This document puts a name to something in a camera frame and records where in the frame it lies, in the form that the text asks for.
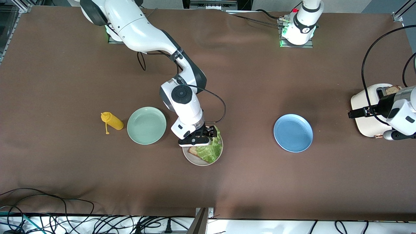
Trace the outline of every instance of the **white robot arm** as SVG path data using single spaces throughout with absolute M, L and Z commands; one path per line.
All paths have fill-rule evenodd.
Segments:
M 384 132 L 387 140 L 416 139 L 416 86 L 380 98 L 376 105 L 352 110 L 351 119 L 381 115 L 393 130 Z
M 313 37 L 323 11 L 324 3 L 321 0 L 303 0 L 299 11 L 290 14 L 290 23 L 282 36 L 294 45 L 304 45 Z
M 175 40 L 154 27 L 139 6 L 143 0 L 80 0 L 85 17 L 105 26 L 116 40 L 137 52 L 165 51 L 183 71 L 161 85 L 159 94 L 167 108 L 178 115 L 171 127 L 181 146 L 208 145 L 216 137 L 215 128 L 206 128 L 197 93 L 206 86 L 205 74 Z

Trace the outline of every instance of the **mustard bottle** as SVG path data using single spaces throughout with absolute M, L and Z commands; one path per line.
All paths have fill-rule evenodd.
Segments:
M 101 120 L 105 123 L 105 134 L 110 134 L 107 130 L 107 124 L 116 130 L 121 130 L 124 127 L 123 122 L 110 112 L 101 113 Z

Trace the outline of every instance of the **lettuce leaf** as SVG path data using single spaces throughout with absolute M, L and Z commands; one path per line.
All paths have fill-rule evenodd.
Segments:
M 215 162 L 223 149 L 223 145 L 219 143 L 221 141 L 220 130 L 218 130 L 217 126 L 215 126 L 215 128 L 217 129 L 217 137 L 214 137 L 211 140 L 212 143 L 210 145 L 195 147 L 198 156 L 209 163 Z

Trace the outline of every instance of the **bread slice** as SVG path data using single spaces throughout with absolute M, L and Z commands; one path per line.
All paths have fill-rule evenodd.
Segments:
M 190 153 L 190 154 L 192 154 L 193 156 L 197 156 L 198 158 L 200 158 L 199 157 L 199 155 L 198 155 L 198 152 L 196 151 L 196 148 L 197 148 L 197 146 L 192 146 L 192 147 L 189 147 L 189 149 L 188 149 L 188 153 Z

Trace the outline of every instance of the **light green plate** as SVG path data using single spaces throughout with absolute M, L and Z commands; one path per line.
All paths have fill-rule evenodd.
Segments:
M 135 111 L 127 122 L 129 137 L 138 144 L 152 144 L 162 138 L 166 130 L 166 118 L 154 107 Z

